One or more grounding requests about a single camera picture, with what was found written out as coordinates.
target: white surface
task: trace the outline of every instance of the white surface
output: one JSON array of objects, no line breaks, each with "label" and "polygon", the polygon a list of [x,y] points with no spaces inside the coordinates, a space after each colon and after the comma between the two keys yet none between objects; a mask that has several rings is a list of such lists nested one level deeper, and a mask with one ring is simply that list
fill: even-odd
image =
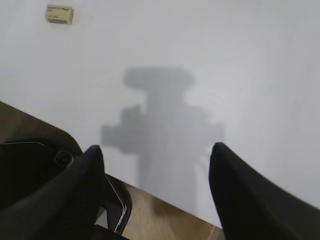
[{"label": "white surface", "polygon": [[[46,4],[74,8],[49,24]],[[106,171],[220,225],[208,184],[225,142],[320,207],[314,0],[1,3],[0,100],[100,144]]]}]

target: black object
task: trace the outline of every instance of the black object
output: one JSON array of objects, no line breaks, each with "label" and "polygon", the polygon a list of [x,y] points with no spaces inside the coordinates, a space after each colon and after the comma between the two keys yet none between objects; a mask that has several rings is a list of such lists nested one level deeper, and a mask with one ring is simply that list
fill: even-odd
[{"label": "black object", "polygon": [[[1,239],[125,239],[120,234],[131,198],[119,180],[106,181],[99,146],[77,157],[43,139],[8,142],[0,144],[0,161]],[[121,204],[113,201],[115,192]],[[116,228],[95,226],[99,207],[109,203],[114,211],[108,219]]]},{"label": "black object", "polygon": [[261,176],[223,143],[213,147],[209,183],[226,240],[320,239],[318,209]]}]

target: black plastic part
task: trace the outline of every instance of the black plastic part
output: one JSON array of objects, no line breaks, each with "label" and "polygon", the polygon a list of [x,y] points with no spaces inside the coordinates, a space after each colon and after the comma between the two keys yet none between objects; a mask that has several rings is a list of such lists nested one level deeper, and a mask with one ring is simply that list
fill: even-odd
[{"label": "black plastic part", "polygon": [[101,207],[106,209],[108,229],[122,234],[132,211],[131,196],[118,179],[105,175],[106,189]]},{"label": "black plastic part", "polygon": [[59,151],[53,159],[53,162],[62,168],[69,166],[72,161],[72,154],[66,150]]}]

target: wooden floor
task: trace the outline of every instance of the wooden floor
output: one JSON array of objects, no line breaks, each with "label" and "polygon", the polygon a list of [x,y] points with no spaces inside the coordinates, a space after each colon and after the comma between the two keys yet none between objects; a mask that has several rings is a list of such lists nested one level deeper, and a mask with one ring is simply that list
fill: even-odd
[{"label": "wooden floor", "polygon": [[[79,146],[64,131],[0,102],[0,143],[46,138],[71,149]],[[224,240],[220,228],[127,185],[133,208],[123,235],[130,240]]]}]

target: eraser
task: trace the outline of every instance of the eraser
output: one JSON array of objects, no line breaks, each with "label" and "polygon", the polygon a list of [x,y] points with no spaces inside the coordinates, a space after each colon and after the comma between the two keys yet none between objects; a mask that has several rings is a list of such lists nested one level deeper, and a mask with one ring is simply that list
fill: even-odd
[{"label": "eraser", "polygon": [[72,24],[74,9],[71,6],[50,5],[46,6],[45,19],[52,24]]}]

